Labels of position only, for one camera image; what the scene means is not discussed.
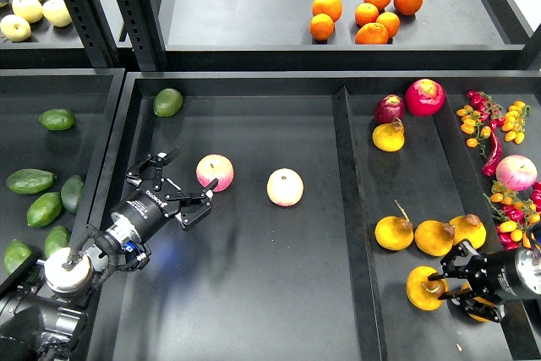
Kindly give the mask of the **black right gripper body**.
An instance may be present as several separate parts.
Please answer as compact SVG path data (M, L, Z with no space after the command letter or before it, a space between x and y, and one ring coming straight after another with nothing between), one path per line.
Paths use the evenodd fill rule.
M493 304L518 301L522 282L518 275L517 250L474 255L466 265L466 276L473 292Z

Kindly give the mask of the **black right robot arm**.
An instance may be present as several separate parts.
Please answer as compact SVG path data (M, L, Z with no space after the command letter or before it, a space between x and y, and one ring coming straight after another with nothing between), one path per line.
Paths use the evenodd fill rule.
M427 277L431 282L461 279L467 287L442 293L465 313L482 321L500 323L504 304L540 298L540 225L526 231L528 248L480 254L467 239L440 261L441 272Z

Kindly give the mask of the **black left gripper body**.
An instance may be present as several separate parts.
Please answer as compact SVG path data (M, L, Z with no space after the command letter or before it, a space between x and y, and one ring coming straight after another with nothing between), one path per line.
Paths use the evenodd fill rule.
M161 191L152 192L150 182L143 182L113 209L110 236L114 240L119 243L146 243L169 221L175 220L165 216L168 183L166 178L163 180ZM181 226L181 229L188 231L193 227Z

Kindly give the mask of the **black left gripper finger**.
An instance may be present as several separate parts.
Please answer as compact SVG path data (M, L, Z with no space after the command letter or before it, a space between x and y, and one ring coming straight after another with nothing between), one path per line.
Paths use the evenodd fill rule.
M153 154L148 152L140 157L125 172L125 181L133 186L140 187L143 182L150 182L150 190L159 192L164 183L162 173L164 167L169 165L179 154L175 148L169 152Z
M213 192L218 185L217 178L198 193L183 192L169 178L166 179L166 182L168 183L165 193L166 217L174 218L181 226L195 226L210 214Z

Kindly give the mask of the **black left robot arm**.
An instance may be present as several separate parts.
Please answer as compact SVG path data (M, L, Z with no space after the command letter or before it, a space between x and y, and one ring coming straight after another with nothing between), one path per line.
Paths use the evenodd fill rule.
M115 272L150 261L148 241L170 220L188 231L212 209L218 179L188 193L163 176L178 152L146 154L125 173L134 191L112 210L105 230L87 225L81 238L48 259L31 253L1 285L1 358L68 360L85 333L95 292Z

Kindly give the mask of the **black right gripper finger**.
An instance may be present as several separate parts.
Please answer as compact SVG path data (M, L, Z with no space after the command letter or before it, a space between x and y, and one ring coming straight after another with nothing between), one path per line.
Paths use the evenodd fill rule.
M473 296L473 290L471 287L464 290L459 287L441 294L438 299L440 301L451 301L468 316L469 314L477 315L488 319L490 322L501 322L504 319L505 307L503 304L495 304L495 306L491 309L486 305L476 304L473 301L475 297L479 296Z
M447 278L481 281L486 277L486 259L468 239L453 245L440 261L440 272L428 276L429 281Z

